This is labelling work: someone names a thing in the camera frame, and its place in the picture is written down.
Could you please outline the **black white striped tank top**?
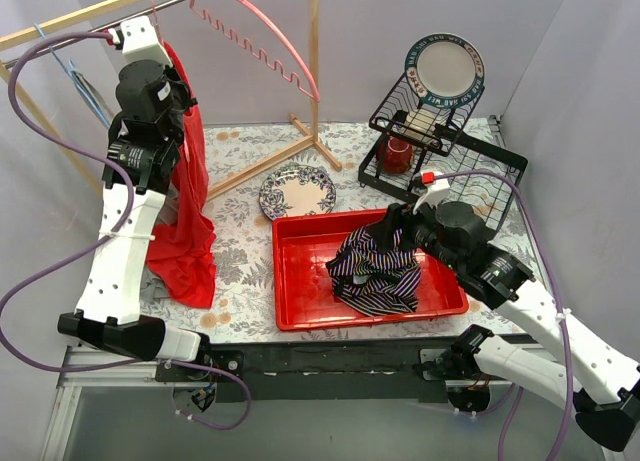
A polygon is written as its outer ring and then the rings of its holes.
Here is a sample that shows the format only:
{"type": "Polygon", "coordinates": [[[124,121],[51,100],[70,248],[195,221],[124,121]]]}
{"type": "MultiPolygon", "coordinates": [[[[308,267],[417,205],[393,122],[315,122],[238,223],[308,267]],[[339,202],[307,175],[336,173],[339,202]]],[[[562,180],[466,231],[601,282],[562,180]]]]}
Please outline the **black white striped tank top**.
{"type": "Polygon", "coordinates": [[[334,296],[369,317],[414,313],[421,267],[415,252],[401,247],[401,235],[395,230],[382,252],[366,226],[352,231],[326,263],[334,296]]]}

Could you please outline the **thin pink wire hanger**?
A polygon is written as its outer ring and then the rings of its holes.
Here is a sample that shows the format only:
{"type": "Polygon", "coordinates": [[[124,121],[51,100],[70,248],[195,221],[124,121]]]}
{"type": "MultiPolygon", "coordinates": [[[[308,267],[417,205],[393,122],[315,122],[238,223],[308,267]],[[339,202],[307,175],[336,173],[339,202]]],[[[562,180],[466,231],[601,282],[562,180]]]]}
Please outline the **thin pink wire hanger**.
{"type": "Polygon", "coordinates": [[[151,19],[151,24],[155,29],[155,32],[156,32],[156,35],[158,37],[158,40],[159,40],[160,44],[162,44],[163,38],[162,38],[161,29],[159,27],[155,0],[149,0],[149,4],[150,4],[150,9],[151,9],[151,14],[149,15],[150,19],[151,19]]]}

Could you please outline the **red tank top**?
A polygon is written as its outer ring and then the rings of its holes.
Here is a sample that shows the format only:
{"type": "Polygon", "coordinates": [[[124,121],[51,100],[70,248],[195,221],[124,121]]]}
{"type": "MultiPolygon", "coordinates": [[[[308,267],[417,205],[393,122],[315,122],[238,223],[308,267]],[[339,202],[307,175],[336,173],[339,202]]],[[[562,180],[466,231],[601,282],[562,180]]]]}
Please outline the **red tank top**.
{"type": "Polygon", "coordinates": [[[190,308],[209,309],[215,292],[213,222],[203,213],[208,195],[205,136],[198,106],[183,115],[185,142],[172,175],[178,191],[177,220],[154,227],[146,267],[165,284],[169,296],[190,308]]]}

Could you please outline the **grey tank top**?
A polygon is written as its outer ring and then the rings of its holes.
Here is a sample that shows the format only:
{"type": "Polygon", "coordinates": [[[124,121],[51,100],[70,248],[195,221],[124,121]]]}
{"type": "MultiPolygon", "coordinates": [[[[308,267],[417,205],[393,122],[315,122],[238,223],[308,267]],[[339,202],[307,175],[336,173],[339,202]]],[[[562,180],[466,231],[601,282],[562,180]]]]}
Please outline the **grey tank top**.
{"type": "MultiPolygon", "coordinates": [[[[169,188],[164,205],[156,219],[156,224],[171,225],[178,218],[179,194],[173,186],[169,188]]],[[[147,266],[144,267],[141,277],[140,297],[142,300],[152,302],[169,298],[169,293],[164,281],[154,274],[147,266]]]]}

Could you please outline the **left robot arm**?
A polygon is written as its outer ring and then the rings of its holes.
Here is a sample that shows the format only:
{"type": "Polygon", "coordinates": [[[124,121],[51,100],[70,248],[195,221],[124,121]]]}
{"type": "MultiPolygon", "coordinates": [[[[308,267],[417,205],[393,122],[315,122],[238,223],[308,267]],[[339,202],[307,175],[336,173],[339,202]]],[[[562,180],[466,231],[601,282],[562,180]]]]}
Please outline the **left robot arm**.
{"type": "Polygon", "coordinates": [[[201,336],[140,311],[152,231],[180,160],[183,115],[196,100],[173,66],[154,60],[120,71],[116,99],[102,174],[102,243],[75,309],[60,315],[57,330],[122,356],[178,360],[188,379],[200,381],[213,367],[201,336]]]}

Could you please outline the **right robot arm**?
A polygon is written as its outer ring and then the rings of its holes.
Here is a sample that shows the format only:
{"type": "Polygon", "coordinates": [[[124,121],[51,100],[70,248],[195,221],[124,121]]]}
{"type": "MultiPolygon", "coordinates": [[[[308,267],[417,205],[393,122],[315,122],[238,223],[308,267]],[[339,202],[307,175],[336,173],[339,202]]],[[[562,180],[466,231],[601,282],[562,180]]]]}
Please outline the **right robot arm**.
{"type": "Polygon", "coordinates": [[[515,323],[551,355],[547,360],[470,327],[452,346],[454,370],[512,381],[568,409],[599,445],[623,451],[639,429],[639,363],[561,310],[532,271],[492,244],[493,232],[463,202],[392,204],[367,227],[381,251],[420,249],[456,275],[463,291],[515,323]]]}

